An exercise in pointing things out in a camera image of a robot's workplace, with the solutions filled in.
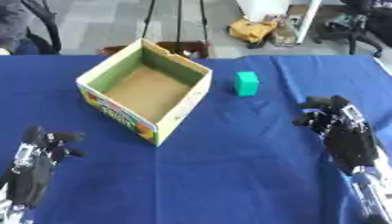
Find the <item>green cube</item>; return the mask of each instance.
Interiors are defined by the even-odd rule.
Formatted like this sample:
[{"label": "green cube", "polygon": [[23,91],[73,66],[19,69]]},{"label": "green cube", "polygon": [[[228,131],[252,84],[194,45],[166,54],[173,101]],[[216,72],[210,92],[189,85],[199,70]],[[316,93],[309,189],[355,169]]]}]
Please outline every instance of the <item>green cube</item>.
[{"label": "green cube", "polygon": [[234,77],[234,90],[238,96],[255,95],[258,85],[255,72],[237,72]]}]

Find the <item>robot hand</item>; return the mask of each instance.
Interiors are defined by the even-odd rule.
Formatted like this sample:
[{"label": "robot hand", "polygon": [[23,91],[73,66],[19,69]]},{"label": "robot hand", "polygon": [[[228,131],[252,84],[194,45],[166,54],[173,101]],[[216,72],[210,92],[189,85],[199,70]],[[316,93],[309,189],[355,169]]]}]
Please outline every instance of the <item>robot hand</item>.
[{"label": "robot hand", "polygon": [[30,127],[24,134],[6,173],[0,177],[0,223],[19,223],[25,209],[33,209],[41,200],[54,166],[66,156],[82,157],[80,150],[65,144],[81,140],[81,133],[46,133],[42,127]]},{"label": "robot hand", "polygon": [[374,165],[377,159],[376,140],[359,110],[341,96],[307,97],[301,109],[316,109],[303,113],[294,124],[310,127],[320,135],[338,167],[351,175],[354,168]]},{"label": "robot hand", "polygon": [[333,160],[350,179],[364,223],[392,223],[392,169],[388,156],[361,112],[340,96],[308,97],[294,121],[319,134]]}]

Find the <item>open cardboard box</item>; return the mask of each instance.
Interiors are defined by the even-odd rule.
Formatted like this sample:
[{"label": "open cardboard box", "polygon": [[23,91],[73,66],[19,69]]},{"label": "open cardboard box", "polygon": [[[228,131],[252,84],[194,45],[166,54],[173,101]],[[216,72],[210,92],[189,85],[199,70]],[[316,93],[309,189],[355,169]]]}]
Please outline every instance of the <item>open cardboard box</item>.
[{"label": "open cardboard box", "polygon": [[206,95],[212,71],[139,39],[77,79],[85,100],[159,146]]}]

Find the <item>yellow bag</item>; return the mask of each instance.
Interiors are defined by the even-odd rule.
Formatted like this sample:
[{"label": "yellow bag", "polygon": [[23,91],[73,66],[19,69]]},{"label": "yellow bag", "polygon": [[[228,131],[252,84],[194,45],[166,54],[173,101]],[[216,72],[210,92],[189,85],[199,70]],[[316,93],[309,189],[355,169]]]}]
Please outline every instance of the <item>yellow bag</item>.
[{"label": "yellow bag", "polygon": [[228,34],[250,43],[261,42],[265,36],[277,28],[277,21],[252,23],[245,18],[233,22],[228,27]]}]

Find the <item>floor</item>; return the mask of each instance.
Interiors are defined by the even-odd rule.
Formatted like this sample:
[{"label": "floor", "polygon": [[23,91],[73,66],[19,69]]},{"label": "floor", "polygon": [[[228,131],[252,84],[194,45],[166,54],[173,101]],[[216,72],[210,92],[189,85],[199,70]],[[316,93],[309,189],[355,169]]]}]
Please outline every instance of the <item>floor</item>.
[{"label": "floor", "polygon": [[[64,54],[95,54],[104,46],[127,45],[142,35],[149,0],[49,0],[58,13],[58,24]],[[199,1],[183,0],[183,40],[202,39]],[[230,38],[225,27],[242,13],[235,0],[205,0],[211,57],[236,58],[250,54],[347,54],[347,43],[325,41],[322,45],[308,37],[302,45],[292,48],[266,45],[248,50],[244,44]],[[157,0],[147,39],[173,40],[177,27],[177,0]],[[47,36],[44,26],[35,18],[31,28]],[[373,49],[360,44],[358,53],[371,54]],[[392,49],[386,47],[381,61],[392,68]]]}]

